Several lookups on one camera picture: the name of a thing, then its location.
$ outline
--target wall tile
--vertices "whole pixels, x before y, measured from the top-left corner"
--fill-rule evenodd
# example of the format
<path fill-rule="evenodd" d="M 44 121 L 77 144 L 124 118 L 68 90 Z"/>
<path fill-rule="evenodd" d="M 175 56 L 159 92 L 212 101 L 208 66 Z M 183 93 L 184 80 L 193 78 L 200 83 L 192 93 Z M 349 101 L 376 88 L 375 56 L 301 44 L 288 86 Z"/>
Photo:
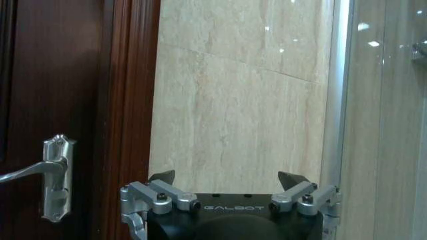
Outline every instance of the wall tile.
<path fill-rule="evenodd" d="M 277 171 L 319 181 L 325 90 L 160 43 L 151 174 L 199 193 L 279 193 Z"/>
<path fill-rule="evenodd" d="M 333 0 L 164 0 L 159 41 L 327 83 Z"/>

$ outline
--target door frame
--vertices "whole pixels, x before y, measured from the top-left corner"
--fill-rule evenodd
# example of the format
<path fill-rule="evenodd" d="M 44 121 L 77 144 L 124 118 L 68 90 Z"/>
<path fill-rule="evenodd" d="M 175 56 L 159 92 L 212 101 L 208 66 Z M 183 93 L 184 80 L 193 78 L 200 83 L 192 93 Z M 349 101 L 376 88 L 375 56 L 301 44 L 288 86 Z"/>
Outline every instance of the door frame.
<path fill-rule="evenodd" d="M 94 140 L 92 239 L 126 239 L 120 188 L 145 182 L 153 116 L 160 0 L 105 0 Z"/>

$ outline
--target silver door handle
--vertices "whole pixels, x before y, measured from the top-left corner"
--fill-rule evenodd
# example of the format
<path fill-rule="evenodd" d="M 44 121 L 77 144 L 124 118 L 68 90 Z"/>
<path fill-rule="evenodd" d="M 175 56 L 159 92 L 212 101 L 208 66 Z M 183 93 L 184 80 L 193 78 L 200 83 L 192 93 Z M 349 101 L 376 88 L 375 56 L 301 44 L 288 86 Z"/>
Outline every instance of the silver door handle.
<path fill-rule="evenodd" d="M 0 183 L 28 175 L 44 174 L 42 217 L 58 223 L 72 210 L 73 147 L 76 141 L 56 135 L 44 142 L 42 161 L 34 165 L 0 175 Z"/>

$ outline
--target dark wooden door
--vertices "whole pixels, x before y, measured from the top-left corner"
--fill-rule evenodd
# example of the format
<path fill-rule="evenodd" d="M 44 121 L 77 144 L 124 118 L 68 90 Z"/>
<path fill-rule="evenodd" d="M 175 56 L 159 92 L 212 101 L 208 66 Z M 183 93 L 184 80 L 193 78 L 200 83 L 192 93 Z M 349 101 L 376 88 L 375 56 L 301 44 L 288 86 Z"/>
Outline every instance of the dark wooden door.
<path fill-rule="evenodd" d="M 160 0 L 0 0 L 0 175 L 77 141 L 72 213 L 41 219 L 41 176 L 0 184 L 0 240 L 129 239 L 118 190 L 148 178 Z"/>
<path fill-rule="evenodd" d="M 90 235 L 98 84 L 110 47 L 106 4 L 0 0 L 0 174 L 40 162 L 42 142 L 56 134 L 77 141 L 72 214 L 58 224 L 41 219 L 40 175 L 2 183 L 1 240 Z"/>

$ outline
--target robotic hand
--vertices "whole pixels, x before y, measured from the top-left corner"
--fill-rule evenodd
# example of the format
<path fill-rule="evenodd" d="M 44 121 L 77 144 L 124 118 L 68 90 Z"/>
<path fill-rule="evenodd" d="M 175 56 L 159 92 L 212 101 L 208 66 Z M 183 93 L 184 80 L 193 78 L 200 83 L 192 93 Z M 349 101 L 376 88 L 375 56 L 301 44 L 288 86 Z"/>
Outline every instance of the robotic hand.
<path fill-rule="evenodd" d="M 175 171 L 120 189 L 121 221 L 134 240 L 332 239 L 341 194 L 279 172 L 280 194 L 193 194 L 172 186 Z"/>

